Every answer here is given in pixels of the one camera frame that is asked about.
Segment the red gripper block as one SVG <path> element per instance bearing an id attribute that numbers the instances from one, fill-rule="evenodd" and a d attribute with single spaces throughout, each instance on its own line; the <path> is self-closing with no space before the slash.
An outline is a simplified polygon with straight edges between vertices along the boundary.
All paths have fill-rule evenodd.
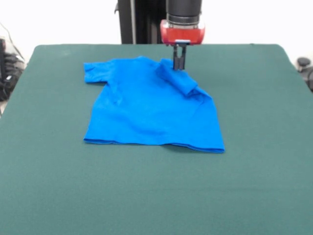
<path id="1" fill-rule="evenodd" d="M 161 40 L 166 45 L 173 46 L 173 69 L 185 69 L 185 57 L 187 45 L 180 45 L 181 57 L 178 57 L 177 44 L 199 45 L 203 42 L 205 34 L 205 24 L 199 22 L 195 25 L 177 25 L 168 20 L 162 20 L 160 23 Z"/>

